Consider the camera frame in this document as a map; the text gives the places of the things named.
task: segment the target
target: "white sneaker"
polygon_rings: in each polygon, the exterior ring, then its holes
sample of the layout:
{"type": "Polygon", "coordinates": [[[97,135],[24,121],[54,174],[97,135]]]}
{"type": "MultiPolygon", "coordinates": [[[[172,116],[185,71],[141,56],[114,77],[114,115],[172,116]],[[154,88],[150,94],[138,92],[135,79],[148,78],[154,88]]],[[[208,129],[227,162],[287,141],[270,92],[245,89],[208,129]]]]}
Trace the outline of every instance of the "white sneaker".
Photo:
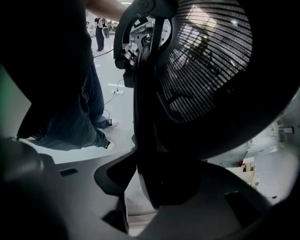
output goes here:
{"type": "Polygon", "coordinates": [[[108,125],[109,128],[115,128],[116,126],[119,125],[119,122],[116,119],[109,118],[107,120],[109,121],[109,125],[108,125]]]}
{"type": "Polygon", "coordinates": [[[113,142],[108,141],[108,144],[104,148],[109,151],[112,151],[112,150],[114,150],[115,147],[116,147],[116,145],[113,142]]]}

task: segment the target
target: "white floor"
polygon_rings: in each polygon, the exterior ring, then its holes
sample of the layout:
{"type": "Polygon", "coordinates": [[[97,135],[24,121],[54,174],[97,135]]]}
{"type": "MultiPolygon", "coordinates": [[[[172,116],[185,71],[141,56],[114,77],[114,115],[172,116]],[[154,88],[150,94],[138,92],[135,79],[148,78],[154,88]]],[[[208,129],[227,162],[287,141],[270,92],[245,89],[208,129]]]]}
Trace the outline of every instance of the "white floor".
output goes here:
{"type": "MultiPolygon", "coordinates": [[[[109,39],[105,39],[104,50],[97,52],[96,38],[92,37],[92,50],[94,56],[98,56],[113,49],[113,40],[114,35],[111,35],[109,39]]],[[[116,68],[113,59],[113,51],[95,58],[94,62],[102,87],[104,102],[108,102],[113,97],[111,91],[116,89],[116,87],[110,86],[109,84],[117,84],[118,80],[123,78],[124,70],[116,68]]],[[[133,89],[125,88],[123,81],[119,82],[119,89],[124,90],[124,95],[114,95],[113,99],[105,105],[105,109],[109,111],[110,117],[117,119],[120,123],[114,129],[105,130],[107,137],[116,144],[116,148],[113,151],[108,151],[104,148],[98,147],[87,147],[71,151],[58,151],[38,147],[33,144],[31,145],[39,153],[51,155],[57,164],[87,160],[111,155],[116,152],[129,151],[134,146],[131,140],[133,135],[133,89]]],[[[104,112],[104,116],[108,117],[107,111],[104,112]]]]}

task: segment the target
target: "blue jeans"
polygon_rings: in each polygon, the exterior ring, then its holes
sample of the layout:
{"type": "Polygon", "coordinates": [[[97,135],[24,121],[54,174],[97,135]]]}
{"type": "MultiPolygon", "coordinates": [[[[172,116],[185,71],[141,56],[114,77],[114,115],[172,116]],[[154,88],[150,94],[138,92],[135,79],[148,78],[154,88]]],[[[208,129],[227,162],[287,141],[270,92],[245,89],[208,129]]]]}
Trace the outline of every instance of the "blue jeans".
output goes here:
{"type": "Polygon", "coordinates": [[[105,147],[108,140],[99,128],[108,127],[102,116],[104,100],[95,65],[92,64],[77,99],[59,110],[47,125],[32,135],[38,146],[55,150],[72,150],[89,146],[105,147]]]}

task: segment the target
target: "person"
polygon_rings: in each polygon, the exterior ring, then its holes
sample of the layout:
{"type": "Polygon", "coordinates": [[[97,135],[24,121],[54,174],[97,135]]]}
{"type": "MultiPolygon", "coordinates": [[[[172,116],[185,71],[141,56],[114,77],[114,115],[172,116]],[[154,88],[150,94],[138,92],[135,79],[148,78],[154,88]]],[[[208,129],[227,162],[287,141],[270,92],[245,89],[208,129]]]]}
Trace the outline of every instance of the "person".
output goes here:
{"type": "Polygon", "coordinates": [[[98,49],[97,51],[100,52],[104,49],[104,36],[102,33],[103,27],[105,25],[105,19],[102,17],[95,18],[95,27],[96,27],[96,40],[98,49]]]}
{"type": "Polygon", "coordinates": [[[0,46],[1,63],[31,102],[17,136],[56,150],[88,146],[112,150],[114,144],[100,129],[118,123],[103,116],[103,94],[93,62],[85,10],[119,21],[126,8],[117,0],[50,1],[40,11],[36,7],[41,5],[35,0],[17,4],[4,1],[2,6],[6,11],[1,22],[11,21],[1,26],[6,33],[0,46]],[[34,27],[20,25],[12,15],[34,27]],[[36,19],[44,19],[43,24],[36,19]],[[71,25],[61,27],[70,19],[71,25]],[[19,26],[22,50],[18,38],[8,34],[11,25],[19,26]]]}

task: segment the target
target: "power strip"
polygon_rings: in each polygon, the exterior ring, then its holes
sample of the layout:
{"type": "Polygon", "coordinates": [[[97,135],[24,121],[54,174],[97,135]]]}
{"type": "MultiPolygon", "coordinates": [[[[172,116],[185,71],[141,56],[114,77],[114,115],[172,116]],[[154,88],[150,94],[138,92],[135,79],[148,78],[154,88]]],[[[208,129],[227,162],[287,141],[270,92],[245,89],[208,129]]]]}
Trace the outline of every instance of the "power strip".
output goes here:
{"type": "Polygon", "coordinates": [[[112,94],[124,95],[124,90],[112,90],[112,94]]]}

